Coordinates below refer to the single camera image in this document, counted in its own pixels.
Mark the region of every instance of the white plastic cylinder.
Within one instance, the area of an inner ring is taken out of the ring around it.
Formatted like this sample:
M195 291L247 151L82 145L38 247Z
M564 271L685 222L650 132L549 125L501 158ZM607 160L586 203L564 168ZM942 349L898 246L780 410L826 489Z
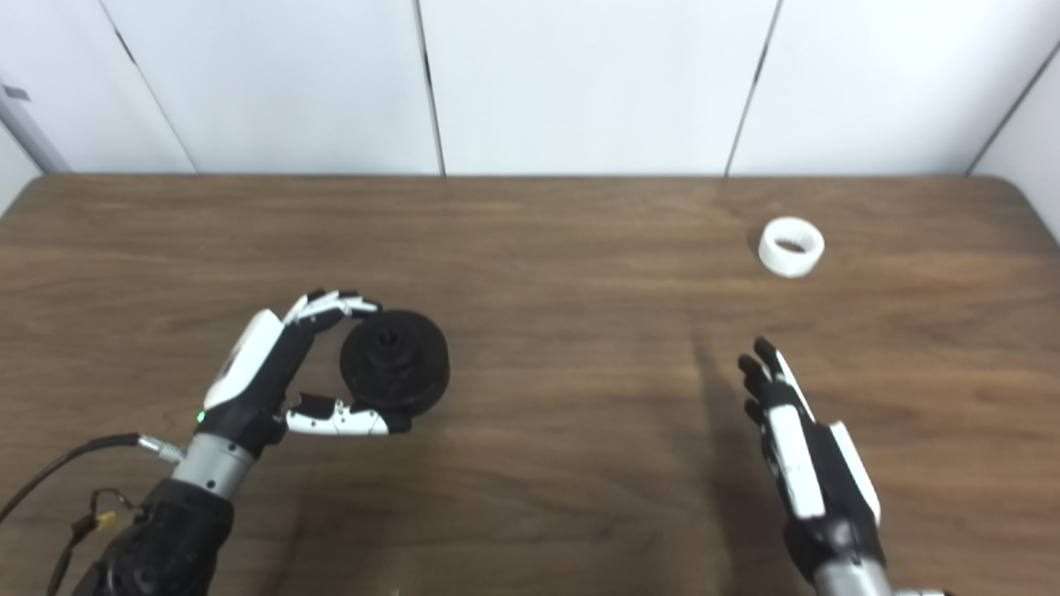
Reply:
M758 258L765 268L785 278L802 277L813 270L825 252L825 236L800 217L777 217L762 231Z

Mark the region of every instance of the black spool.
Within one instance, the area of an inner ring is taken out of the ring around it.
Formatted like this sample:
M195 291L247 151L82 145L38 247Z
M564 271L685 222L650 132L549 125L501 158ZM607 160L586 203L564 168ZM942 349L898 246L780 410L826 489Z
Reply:
M384 311L350 332L339 370L357 403L418 416L438 403L449 384L448 347L427 317Z

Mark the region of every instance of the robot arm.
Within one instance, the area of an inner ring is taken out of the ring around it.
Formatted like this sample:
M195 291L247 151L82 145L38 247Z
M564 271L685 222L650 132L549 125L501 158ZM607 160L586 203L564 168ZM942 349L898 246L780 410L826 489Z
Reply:
M314 336L343 318L382 311L356 293L317 291L280 319L251 319L207 392L200 423L169 478L147 495L131 527L118 536L74 590L75 596L199 596L209 590L217 551L231 530L231 501L265 446L289 428L330 435L408 431L407 415L346 406L286 390Z
M780 490L784 542L819 596L891 596L877 526L880 499L842 422L816 421L783 355L755 341L759 360L742 355L744 409L762 434L762 453Z

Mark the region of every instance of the yellow connector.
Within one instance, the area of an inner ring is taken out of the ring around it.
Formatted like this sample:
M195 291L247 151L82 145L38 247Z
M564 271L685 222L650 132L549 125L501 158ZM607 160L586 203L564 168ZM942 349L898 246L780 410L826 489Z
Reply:
M113 511L107 511L106 513L100 513L95 516L95 529L105 530L110 526L114 525L118 521L118 513Z

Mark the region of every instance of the metal cylinder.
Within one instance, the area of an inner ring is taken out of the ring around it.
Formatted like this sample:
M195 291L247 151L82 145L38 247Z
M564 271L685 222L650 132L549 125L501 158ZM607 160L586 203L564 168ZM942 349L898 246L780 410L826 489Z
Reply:
M868 559L825 563L813 574L813 586L817 596L893 596L883 565Z
M232 441L199 433L170 477L231 501L253 462L250 452Z

